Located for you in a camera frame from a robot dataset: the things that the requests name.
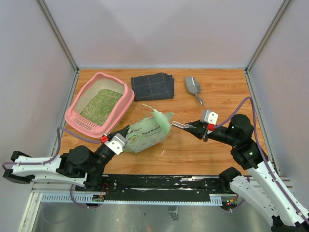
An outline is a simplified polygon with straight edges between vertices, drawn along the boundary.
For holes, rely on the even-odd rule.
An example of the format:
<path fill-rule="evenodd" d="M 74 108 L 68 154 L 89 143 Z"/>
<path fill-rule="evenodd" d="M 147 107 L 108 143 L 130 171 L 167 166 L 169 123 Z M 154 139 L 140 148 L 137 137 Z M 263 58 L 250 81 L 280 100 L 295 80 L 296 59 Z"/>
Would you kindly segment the piano pattern bag clip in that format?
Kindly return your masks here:
<path fill-rule="evenodd" d="M 177 122 L 177 121 L 173 121 L 171 125 L 179 128 L 181 130 L 187 130 L 187 129 L 195 128 L 194 126 L 192 126 L 190 124 L 183 124 L 183 123 L 180 123 L 180 122 Z"/>

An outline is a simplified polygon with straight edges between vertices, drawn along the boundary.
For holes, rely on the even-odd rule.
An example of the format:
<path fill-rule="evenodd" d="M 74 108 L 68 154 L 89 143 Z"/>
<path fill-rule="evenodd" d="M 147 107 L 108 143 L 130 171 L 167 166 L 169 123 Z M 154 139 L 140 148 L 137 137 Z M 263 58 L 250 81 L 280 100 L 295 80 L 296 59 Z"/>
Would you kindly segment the pink litter box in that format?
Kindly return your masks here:
<path fill-rule="evenodd" d="M 134 97 L 125 82 L 98 72 L 81 88 L 65 113 L 65 121 L 80 133 L 99 138 L 115 128 Z"/>

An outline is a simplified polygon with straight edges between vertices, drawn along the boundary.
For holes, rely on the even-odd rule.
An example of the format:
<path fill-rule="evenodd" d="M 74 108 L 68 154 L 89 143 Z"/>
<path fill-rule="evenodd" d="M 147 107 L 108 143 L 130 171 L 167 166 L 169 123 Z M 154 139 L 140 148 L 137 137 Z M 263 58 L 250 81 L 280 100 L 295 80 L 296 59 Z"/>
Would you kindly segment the green litter bag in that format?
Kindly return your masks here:
<path fill-rule="evenodd" d="M 173 112 L 162 113 L 154 108 L 152 115 L 130 125 L 125 152 L 139 153 L 165 140 L 171 130 Z"/>

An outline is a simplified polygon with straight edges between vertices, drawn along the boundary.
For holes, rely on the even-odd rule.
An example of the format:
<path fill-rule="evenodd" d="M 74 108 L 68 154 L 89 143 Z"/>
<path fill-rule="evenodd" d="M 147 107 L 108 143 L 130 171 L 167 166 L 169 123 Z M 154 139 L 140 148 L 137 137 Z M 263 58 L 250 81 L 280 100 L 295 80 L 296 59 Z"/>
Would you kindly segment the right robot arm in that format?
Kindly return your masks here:
<path fill-rule="evenodd" d="M 308 209 L 283 184 L 266 153 L 252 139 L 254 126 L 246 115 L 232 116 L 228 127 L 214 126 L 204 119 L 189 122 L 185 124 L 184 131 L 203 141 L 211 139 L 231 146 L 233 159 L 263 190 L 257 190 L 237 169 L 231 167 L 219 175 L 219 189 L 223 193 L 238 194 L 264 217 L 273 232 L 309 230 Z"/>

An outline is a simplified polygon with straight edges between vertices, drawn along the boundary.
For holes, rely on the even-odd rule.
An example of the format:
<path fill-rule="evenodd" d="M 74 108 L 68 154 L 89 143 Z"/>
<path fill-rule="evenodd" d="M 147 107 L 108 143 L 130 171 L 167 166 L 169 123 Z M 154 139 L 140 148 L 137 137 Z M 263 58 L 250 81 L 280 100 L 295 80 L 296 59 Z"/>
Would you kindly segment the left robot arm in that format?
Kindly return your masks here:
<path fill-rule="evenodd" d="M 107 186 L 103 180 L 106 165 L 124 151 L 128 131 L 126 126 L 92 141 L 99 145 L 95 151 L 79 145 L 62 155 L 57 151 L 50 158 L 34 158 L 14 151 L 11 161 L 2 164 L 3 178 L 17 184 L 63 183 L 74 185 L 78 191 L 99 191 Z"/>

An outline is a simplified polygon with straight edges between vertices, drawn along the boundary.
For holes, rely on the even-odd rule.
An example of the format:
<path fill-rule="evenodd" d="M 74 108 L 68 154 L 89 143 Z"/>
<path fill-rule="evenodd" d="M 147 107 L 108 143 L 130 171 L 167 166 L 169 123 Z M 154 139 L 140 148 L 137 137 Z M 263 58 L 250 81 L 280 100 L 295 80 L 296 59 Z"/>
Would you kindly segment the grey metal scoop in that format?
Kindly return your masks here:
<path fill-rule="evenodd" d="M 199 101 L 200 105 L 204 106 L 203 100 L 198 95 L 199 92 L 201 91 L 201 87 L 200 87 L 199 83 L 197 82 L 197 80 L 193 76 L 189 76 L 189 77 L 185 78 L 185 84 L 186 84 L 186 88 L 187 88 L 188 92 L 191 95 L 196 96 L 196 98 Z"/>

